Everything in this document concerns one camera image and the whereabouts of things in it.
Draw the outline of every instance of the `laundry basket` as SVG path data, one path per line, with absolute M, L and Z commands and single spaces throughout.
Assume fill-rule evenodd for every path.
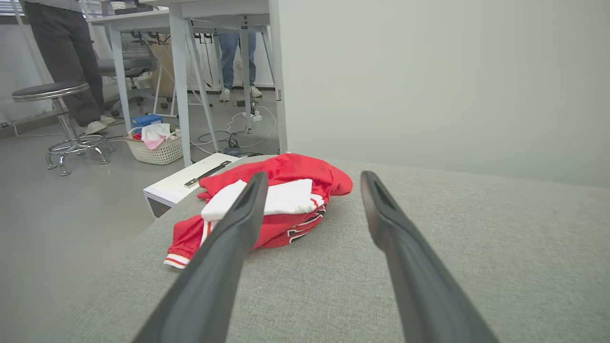
M 141 127 L 131 129 L 123 138 L 129 145 L 131 153 L 134 154 L 136 160 L 150 164 L 170 164 L 175 160 L 182 157 L 182 140 L 180 137 L 180 130 L 172 132 L 165 141 L 161 143 L 157 148 L 150 150 L 144 144 L 144 141 L 133 139 L 133 132 Z

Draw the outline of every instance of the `white cloth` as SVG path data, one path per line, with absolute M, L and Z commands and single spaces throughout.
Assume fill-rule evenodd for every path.
M 207 222 L 222 219 L 246 184 L 243 180 L 239 180 L 221 189 L 201 210 L 201 218 Z M 324 201 L 322 196 L 311 193 L 312 184 L 311 179 L 301 179 L 269 187 L 264 215 L 315 211 L 324 204 Z
M 142 140 L 150 150 L 156 149 L 169 135 L 169 123 L 150 124 L 142 128 Z

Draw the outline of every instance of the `red jacket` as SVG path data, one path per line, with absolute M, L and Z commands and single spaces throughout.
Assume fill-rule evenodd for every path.
M 258 172 L 267 173 L 269 186 L 297 179 L 311 179 L 312 193 L 321 196 L 323 203 L 311 213 L 266 215 L 254 249 L 281 247 L 303 237 L 322 220 L 330 196 L 349 194 L 353 186 L 347 174 L 323 160 L 297 154 L 282 154 L 201 179 L 199 185 L 207 192 L 199 194 L 198 197 L 210 200 L 225 186 L 240 179 L 249 181 L 252 175 Z M 164 263 L 184 268 L 210 230 L 210 223 L 205 222 L 200 215 L 177 223 L 174 226 L 174 242 L 168 249 L 169 255 Z

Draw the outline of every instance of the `stool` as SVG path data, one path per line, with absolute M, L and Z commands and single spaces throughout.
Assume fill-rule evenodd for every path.
M 101 144 L 108 145 L 108 152 L 113 152 L 115 149 L 112 147 L 110 142 L 101 135 L 81 135 L 78 136 L 74 131 L 74 126 L 68 116 L 68 112 L 63 108 L 62 103 L 59 101 L 60 98 L 72 95 L 80 92 L 84 92 L 89 89 L 89 84 L 82 81 L 64 81 L 55 82 L 53 84 L 39 85 L 30 87 L 22 90 L 18 90 L 13 93 L 13 100 L 18 103 L 25 103 L 27 101 L 38 101 L 44 99 L 53 100 L 55 109 L 59 112 L 57 118 L 59 123 L 63 127 L 63 131 L 66 135 L 66 140 L 61 143 L 51 145 L 46 152 L 46 163 L 48 164 L 47 169 L 53 169 L 57 166 L 53 164 L 51 156 L 59 156 L 59 167 L 62 170 L 62 176 L 70 174 L 70 171 L 66 169 L 65 159 L 69 154 L 76 153 L 82 155 L 88 150 L 95 150 L 102 157 L 102 164 L 110 162 L 99 149 Z

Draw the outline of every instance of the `white sneaker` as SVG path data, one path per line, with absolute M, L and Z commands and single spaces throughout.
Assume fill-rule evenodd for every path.
M 225 103 L 229 100 L 231 100 L 231 90 L 225 88 L 222 92 L 220 92 L 220 101 Z
M 262 98 L 263 97 L 263 93 L 261 93 L 260 90 L 258 88 L 256 88 L 255 86 L 250 86 L 250 92 L 252 93 L 253 98 Z
M 89 123 L 89 125 L 87 125 L 87 127 L 85 128 L 85 134 L 94 134 L 96 132 L 102 131 L 107 129 L 108 126 L 106 124 L 101 123 L 100 121 L 96 120 L 96 121 L 92 121 L 91 123 Z
M 104 125 L 110 125 L 112 123 L 116 123 L 116 119 L 112 118 L 112 117 L 108 117 L 106 115 L 102 115 L 99 117 L 99 121 L 104 124 Z

